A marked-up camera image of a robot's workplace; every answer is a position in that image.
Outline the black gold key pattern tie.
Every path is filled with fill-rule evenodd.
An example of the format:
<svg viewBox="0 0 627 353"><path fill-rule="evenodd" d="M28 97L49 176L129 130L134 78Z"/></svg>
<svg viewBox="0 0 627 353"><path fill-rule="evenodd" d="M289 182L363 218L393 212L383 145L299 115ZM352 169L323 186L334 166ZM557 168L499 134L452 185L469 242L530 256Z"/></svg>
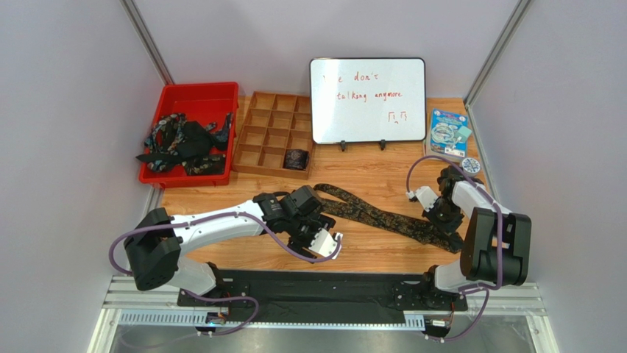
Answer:
<svg viewBox="0 0 627 353"><path fill-rule="evenodd" d="M429 221L381 210L349 191L328 183L316 184L313 189L335 198L334 200L323 199L324 213L397 233L421 244L440 248L440 231Z"/></svg>

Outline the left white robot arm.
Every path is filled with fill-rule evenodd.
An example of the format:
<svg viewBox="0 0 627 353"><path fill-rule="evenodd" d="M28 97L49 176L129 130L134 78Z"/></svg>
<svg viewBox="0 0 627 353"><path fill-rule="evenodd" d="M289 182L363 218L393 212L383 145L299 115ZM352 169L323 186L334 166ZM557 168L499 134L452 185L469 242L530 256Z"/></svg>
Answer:
<svg viewBox="0 0 627 353"><path fill-rule="evenodd" d="M309 185L290 193L260 193L221 210L169 215L164 208L150 211L122 235L129 263L127 274L139 291L171 285L197 296L220 286L215 265L188 258L202 247L242 237L269 235L293 256L310 263L334 260L343 234L335 220L323 215L323 200Z"/></svg>

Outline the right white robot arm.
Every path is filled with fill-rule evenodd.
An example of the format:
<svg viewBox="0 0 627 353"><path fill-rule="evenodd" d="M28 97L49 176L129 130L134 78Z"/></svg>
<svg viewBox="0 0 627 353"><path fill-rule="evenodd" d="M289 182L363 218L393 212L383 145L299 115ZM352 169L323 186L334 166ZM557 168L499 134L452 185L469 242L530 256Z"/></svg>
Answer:
<svg viewBox="0 0 627 353"><path fill-rule="evenodd" d="M425 273L431 293L457 296L475 289L521 286L528 276L531 219L496 202L478 178L455 166L442 169L439 189L416 190L423 216L453 244L459 259Z"/></svg>

